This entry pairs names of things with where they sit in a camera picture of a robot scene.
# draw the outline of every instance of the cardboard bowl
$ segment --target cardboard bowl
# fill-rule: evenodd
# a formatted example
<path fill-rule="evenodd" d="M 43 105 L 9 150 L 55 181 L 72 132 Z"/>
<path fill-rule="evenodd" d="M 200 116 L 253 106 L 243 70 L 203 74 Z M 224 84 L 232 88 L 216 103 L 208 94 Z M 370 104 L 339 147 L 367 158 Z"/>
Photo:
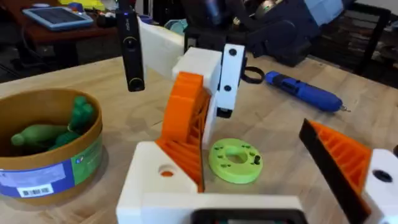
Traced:
<path fill-rule="evenodd" d="M 27 148 L 11 144 L 11 136 L 31 124 L 68 124 L 76 96 L 85 96 L 95 109 L 95 122 L 84 135 L 30 156 L 22 156 Z M 0 99 L 0 108 L 0 194 L 31 205 L 50 205 L 78 195 L 93 180 L 102 157 L 96 99 L 76 90 L 34 90 Z"/>

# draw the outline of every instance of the black cable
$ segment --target black cable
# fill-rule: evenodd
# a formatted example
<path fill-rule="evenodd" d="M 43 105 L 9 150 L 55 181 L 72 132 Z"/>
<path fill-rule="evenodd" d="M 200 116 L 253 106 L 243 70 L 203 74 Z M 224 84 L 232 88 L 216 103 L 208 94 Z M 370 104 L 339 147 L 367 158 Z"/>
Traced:
<path fill-rule="evenodd" d="M 26 41 L 26 37 L 25 37 L 25 30 L 31 25 L 32 23 L 26 23 L 22 26 L 21 28 L 21 38 L 22 38 L 22 42 L 24 44 L 24 47 L 28 50 L 28 52 L 34 57 L 36 58 L 39 62 L 43 63 L 44 65 L 46 65 L 47 67 L 50 67 L 50 65 L 48 65 L 46 62 L 44 62 L 44 59 L 34 50 L 32 50 L 29 45 L 27 44 Z"/>
<path fill-rule="evenodd" d="M 253 67 L 253 66 L 247 66 L 244 70 L 245 71 L 254 72 L 254 73 L 257 73 L 257 74 L 260 75 L 260 78 L 251 78 L 251 77 L 247 76 L 245 73 L 242 74 L 241 79 L 243 81 L 247 82 L 247 83 L 250 83 L 250 84 L 261 84 L 262 81 L 264 81 L 264 79 L 265 79 L 265 74 L 260 68 Z"/>

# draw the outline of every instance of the electric screwdriver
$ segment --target electric screwdriver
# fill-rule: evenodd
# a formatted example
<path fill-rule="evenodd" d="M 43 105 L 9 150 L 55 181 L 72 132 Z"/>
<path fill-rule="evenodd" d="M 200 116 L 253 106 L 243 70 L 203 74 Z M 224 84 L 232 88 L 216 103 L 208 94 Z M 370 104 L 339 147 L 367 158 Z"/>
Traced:
<path fill-rule="evenodd" d="M 266 82 L 279 87 L 322 111 L 349 111 L 342 100 L 336 95 L 309 85 L 308 83 L 288 77 L 287 75 L 272 71 L 266 74 Z"/>

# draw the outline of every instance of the screw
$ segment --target screw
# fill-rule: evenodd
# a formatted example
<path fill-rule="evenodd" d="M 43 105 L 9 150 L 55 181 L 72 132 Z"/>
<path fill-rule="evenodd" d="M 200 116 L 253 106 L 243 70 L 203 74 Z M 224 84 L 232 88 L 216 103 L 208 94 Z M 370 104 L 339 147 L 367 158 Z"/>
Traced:
<path fill-rule="evenodd" d="M 231 87 L 229 85 L 224 86 L 225 91 L 231 91 Z"/>
<path fill-rule="evenodd" d="M 373 171 L 373 175 L 386 183 L 391 183 L 392 182 L 392 177 L 390 176 L 390 174 L 388 174 L 387 172 L 384 172 L 383 170 L 374 170 Z"/>
<path fill-rule="evenodd" d="M 261 159 L 261 157 L 259 155 L 254 156 L 254 164 L 260 165 L 260 159 Z"/>
<path fill-rule="evenodd" d="M 236 55 L 236 50 L 235 49 L 229 50 L 229 54 L 232 55 L 232 56 L 235 56 Z"/>

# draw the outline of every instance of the green gear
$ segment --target green gear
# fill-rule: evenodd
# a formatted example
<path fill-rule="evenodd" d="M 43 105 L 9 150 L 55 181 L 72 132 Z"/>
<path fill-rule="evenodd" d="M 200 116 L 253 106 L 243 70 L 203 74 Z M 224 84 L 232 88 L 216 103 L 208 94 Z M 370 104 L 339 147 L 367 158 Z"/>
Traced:
<path fill-rule="evenodd" d="M 257 179 L 262 169 L 259 151 L 239 139 L 222 139 L 210 149 L 209 165 L 225 181 L 247 184 Z"/>

